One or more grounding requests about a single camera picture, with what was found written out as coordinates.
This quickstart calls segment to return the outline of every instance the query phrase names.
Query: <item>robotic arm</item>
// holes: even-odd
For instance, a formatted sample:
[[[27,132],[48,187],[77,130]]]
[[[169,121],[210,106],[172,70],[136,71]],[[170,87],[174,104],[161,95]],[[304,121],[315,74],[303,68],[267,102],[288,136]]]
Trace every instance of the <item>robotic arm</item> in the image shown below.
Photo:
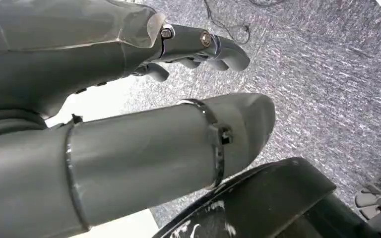
[[[131,74],[164,81],[168,73],[156,62],[194,68],[203,61],[218,70],[243,70],[250,62],[232,41],[178,25],[160,27],[149,48],[106,42],[0,51],[0,237],[83,233],[216,188],[249,165],[275,121],[272,101],[261,94],[188,99],[86,123],[74,118],[52,128],[44,124],[67,96],[89,86]]]

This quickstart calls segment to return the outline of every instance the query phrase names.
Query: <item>metal screw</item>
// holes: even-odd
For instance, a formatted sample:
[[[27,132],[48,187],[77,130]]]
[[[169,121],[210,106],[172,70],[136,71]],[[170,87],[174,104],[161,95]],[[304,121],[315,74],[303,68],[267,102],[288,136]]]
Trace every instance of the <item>metal screw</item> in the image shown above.
[[[224,139],[229,138],[231,136],[231,131],[224,131],[221,135]]]
[[[201,42],[203,46],[209,47],[211,45],[211,35],[208,32],[203,31],[201,34]]]
[[[163,37],[163,39],[170,39],[173,37],[173,33],[170,29],[166,28],[161,31],[161,37]]]

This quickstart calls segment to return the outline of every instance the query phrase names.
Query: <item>metal band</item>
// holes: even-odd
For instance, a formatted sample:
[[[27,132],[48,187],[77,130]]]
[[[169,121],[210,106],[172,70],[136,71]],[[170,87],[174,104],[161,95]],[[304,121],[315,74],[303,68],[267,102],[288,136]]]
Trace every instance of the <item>metal band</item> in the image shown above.
[[[214,153],[214,178],[211,186],[214,189],[220,185],[224,177],[224,145],[232,142],[232,133],[228,125],[218,123],[215,114],[203,102],[197,99],[183,99],[179,104],[189,104],[197,108],[205,117],[208,124],[209,138]]]

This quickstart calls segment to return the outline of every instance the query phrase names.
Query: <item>carpeted floor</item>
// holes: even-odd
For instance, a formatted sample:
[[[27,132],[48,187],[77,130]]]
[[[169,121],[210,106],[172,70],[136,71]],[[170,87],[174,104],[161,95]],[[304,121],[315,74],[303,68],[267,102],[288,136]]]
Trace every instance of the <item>carpeted floor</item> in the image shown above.
[[[203,0],[143,0],[171,23],[227,33],[206,19]],[[374,0],[287,0],[257,8],[249,0],[208,0],[225,24],[248,23],[243,72],[168,65],[169,81],[138,80],[129,111],[230,92],[261,92],[277,109],[275,131],[251,167],[302,156],[337,185],[352,205],[355,192],[381,171],[381,8]],[[233,28],[235,37],[245,33]],[[152,208],[159,226],[203,194]]]

